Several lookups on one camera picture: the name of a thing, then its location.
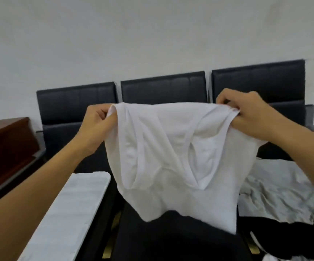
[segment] hand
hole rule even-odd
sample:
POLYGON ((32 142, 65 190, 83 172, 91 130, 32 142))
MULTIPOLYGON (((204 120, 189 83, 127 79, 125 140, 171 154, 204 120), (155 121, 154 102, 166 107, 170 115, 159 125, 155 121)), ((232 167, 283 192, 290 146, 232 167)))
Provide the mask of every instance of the hand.
POLYGON ((216 98, 217 104, 227 104, 240 110, 233 119, 232 126, 257 139, 275 143, 279 135, 288 130, 294 123, 269 106, 257 92, 239 92, 224 89, 216 98))
POLYGON ((117 113, 105 118, 111 105, 107 103, 88 106, 82 125, 71 140, 73 146, 81 149, 84 157, 93 154, 106 134, 117 124, 117 113))

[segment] wooden furniture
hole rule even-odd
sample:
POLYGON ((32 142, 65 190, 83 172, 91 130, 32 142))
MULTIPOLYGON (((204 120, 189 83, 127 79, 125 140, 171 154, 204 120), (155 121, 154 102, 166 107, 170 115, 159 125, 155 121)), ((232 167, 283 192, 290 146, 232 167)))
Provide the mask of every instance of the wooden furniture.
POLYGON ((32 162, 39 149, 28 117, 0 120, 0 185, 32 162))

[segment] wall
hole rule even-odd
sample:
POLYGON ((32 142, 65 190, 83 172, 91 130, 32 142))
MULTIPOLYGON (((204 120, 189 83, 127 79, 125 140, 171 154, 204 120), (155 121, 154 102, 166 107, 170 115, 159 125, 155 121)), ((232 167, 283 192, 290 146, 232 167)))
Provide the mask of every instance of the wall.
POLYGON ((314 104, 314 0, 0 0, 0 119, 36 91, 305 58, 314 104))

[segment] chair backrest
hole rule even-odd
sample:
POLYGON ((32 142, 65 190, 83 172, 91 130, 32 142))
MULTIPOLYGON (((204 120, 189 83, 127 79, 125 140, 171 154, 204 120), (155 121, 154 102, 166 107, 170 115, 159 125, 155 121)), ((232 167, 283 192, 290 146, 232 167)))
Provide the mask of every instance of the chair backrest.
MULTIPOLYGON (((77 133, 86 113, 87 106, 100 103, 117 103, 114 82, 37 91, 46 155, 54 156, 77 133)), ((105 145, 85 158, 76 168, 76 173, 111 172, 105 145)))
MULTIPOLYGON (((211 80, 213 99, 224 88, 241 92, 257 91, 281 114, 305 125, 304 60, 213 70, 211 80)), ((259 149, 258 157, 291 160, 288 154, 271 143, 259 149)))
POLYGON ((122 81, 121 89, 126 103, 207 102, 204 71, 122 81))

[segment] white tank top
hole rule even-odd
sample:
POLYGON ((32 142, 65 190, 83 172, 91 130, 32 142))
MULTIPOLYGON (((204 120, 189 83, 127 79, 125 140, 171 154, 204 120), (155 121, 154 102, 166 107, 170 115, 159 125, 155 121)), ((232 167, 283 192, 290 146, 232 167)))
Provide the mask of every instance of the white tank top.
POLYGON ((144 221, 176 210, 236 233, 239 189, 263 141, 230 127, 237 109, 207 103, 119 103, 105 140, 123 198, 144 221))

